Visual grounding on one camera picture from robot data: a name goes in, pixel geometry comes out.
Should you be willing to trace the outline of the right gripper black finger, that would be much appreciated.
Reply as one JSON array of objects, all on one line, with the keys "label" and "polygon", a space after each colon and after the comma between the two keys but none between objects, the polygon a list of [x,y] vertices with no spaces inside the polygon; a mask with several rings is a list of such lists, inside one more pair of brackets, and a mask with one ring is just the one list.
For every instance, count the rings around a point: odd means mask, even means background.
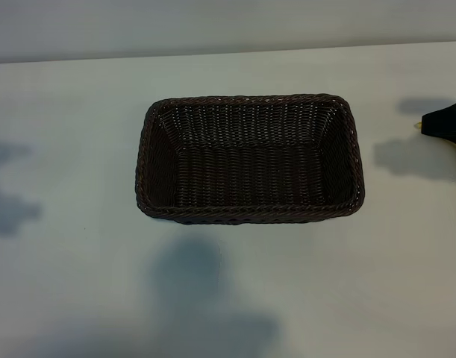
[{"label": "right gripper black finger", "polygon": [[421,133],[456,145],[456,103],[422,117]]}]

